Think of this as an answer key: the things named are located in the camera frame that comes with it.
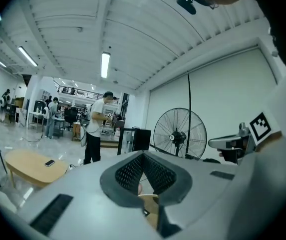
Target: oval wooden coffee table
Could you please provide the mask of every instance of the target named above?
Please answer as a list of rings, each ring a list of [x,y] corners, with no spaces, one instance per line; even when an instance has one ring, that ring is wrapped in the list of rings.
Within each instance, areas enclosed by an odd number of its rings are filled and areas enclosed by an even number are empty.
[[[55,160],[55,163],[47,167],[44,164],[49,160]],[[63,161],[42,156],[26,149],[10,151],[5,156],[5,162],[10,171],[13,187],[15,187],[13,173],[42,188],[63,176],[68,168],[68,165]]]

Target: black pants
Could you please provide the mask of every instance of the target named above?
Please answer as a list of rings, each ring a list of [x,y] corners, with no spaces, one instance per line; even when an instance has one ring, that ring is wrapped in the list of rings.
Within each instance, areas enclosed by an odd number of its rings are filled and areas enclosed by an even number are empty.
[[[101,138],[94,137],[90,135],[88,132],[86,133],[86,150],[85,150],[85,159],[84,165],[90,164],[91,159],[93,162],[101,161]]]

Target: industrial fan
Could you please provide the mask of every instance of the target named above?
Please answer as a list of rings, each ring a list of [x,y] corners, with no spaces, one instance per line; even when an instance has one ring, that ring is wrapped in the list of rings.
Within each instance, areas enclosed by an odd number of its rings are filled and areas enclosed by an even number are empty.
[[[205,151],[206,143],[204,123],[189,109],[171,109],[156,123],[154,146],[158,151],[182,158],[199,159]]]

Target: black pole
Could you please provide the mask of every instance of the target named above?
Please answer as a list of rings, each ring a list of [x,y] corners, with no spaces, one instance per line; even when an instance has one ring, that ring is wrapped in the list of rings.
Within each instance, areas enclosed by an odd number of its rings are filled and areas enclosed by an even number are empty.
[[[189,81],[189,74],[187,74],[187,77],[188,77],[188,92],[189,92],[189,121],[188,121],[188,135],[187,135],[187,144],[186,144],[186,155],[188,153],[188,147],[189,147],[189,135],[191,133],[191,117],[192,117],[191,83]]]

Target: light blue pants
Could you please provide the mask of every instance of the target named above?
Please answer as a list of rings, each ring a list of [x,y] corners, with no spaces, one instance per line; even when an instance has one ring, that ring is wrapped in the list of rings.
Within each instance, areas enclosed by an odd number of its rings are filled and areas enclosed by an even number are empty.
[[[49,137],[50,139],[53,137],[54,123],[55,121],[53,118],[50,117],[49,119],[47,119],[45,136]]]

